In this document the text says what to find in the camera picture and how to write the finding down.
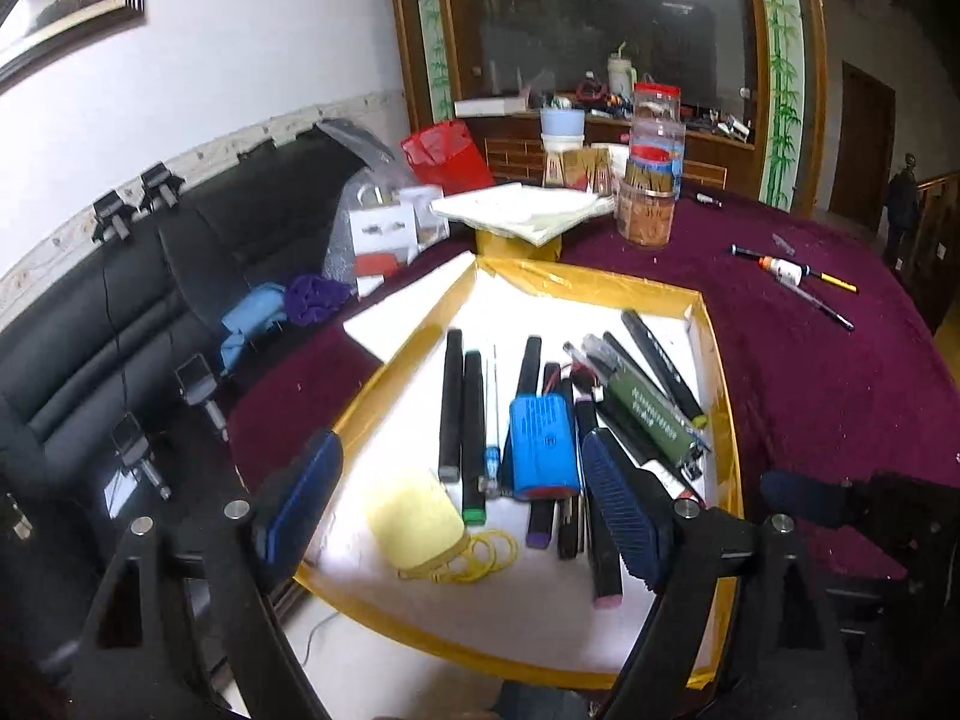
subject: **yellow sponge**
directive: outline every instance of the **yellow sponge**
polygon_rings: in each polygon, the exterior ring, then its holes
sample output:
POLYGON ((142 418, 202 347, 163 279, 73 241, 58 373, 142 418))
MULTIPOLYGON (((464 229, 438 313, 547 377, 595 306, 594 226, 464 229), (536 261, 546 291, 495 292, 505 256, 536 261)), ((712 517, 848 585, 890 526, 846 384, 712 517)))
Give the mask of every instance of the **yellow sponge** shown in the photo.
POLYGON ((367 524, 398 570, 424 575, 467 548, 469 535, 446 490, 429 471, 381 478, 368 492, 367 524))

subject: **red bag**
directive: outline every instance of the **red bag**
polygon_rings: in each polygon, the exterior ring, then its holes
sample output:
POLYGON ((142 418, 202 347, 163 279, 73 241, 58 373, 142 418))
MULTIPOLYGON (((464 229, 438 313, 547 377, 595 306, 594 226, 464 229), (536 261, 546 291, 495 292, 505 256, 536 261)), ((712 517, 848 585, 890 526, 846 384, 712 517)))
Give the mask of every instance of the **red bag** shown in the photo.
POLYGON ((494 185, 490 168, 459 119, 415 132, 400 146, 416 177, 441 187, 447 196, 494 185))

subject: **bubble wrap bag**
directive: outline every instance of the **bubble wrap bag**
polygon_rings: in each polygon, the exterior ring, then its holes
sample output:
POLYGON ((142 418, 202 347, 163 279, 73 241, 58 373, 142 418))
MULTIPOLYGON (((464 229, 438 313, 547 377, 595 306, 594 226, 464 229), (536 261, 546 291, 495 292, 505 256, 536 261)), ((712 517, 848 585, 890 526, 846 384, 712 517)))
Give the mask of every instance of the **bubble wrap bag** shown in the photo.
POLYGON ((349 119, 324 119, 318 122, 318 127, 367 164, 344 184, 323 260, 324 278, 336 279, 355 288, 349 212, 380 202, 397 189, 418 186, 419 181, 406 162, 397 159, 380 138, 359 124, 349 119))

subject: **person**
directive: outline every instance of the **person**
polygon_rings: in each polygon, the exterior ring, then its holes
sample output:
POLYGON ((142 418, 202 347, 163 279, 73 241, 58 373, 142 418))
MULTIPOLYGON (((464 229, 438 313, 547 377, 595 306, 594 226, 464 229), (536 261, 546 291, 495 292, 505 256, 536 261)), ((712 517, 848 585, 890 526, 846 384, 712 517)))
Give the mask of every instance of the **person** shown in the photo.
POLYGON ((887 196, 883 204, 887 209, 887 245, 883 250, 883 264, 888 268, 896 266, 896 255, 899 253, 904 237, 912 235, 920 221, 920 192, 917 189, 917 177, 914 167, 917 167, 917 158, 908 153, 903 170, 890 179, 887 184, 887 196))

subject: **yellow-rimmed tray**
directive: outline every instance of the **yellow-rimmed tray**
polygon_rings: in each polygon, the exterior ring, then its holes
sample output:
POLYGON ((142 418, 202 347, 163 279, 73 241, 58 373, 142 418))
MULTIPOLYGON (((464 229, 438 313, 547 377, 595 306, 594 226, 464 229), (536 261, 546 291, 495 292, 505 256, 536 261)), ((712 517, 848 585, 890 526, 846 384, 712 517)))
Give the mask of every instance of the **yellow-rimmed tray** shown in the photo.
MULTIPOLYGON (((521 548, 515 566, 470 586, 401 580, 364 533, 362 498, 365 475, 370 479, 378 469, 406 464, 436 472, 443 337, 455 319, 464 330, 464 347, 488 351, 497 343, 500 410, 506 413, 529 333, 544 336, 544 362, 562 361, 563 336, 569 333, 564 340, 577 343, 583 332, 614 331, 611 317, 627 307, 654 323, 709 416, 714 452, 702 493, 710 504, 742 517, 733 417, 699 293, 574 266, 481 257, 335 426, 344 444, 344 479, 296 579, 382 635, 503 679, 563 688, 612 686, 652 601, 626 571, 624 604, 616 613, 594 610, 586 555, 560 562, 553 545, 547 552, 521 548)), ((614 333, 632 348, 622 328, 614 333)), ((450 493, 459 504, 459 491, 450 493)), ((488 508, 488 526, 511 531, 522 544, 525 509, 496 501, 488 508)), ((703 688, 716 673, 735 588, 736 580, 717 586, 690 688, 703 688)))

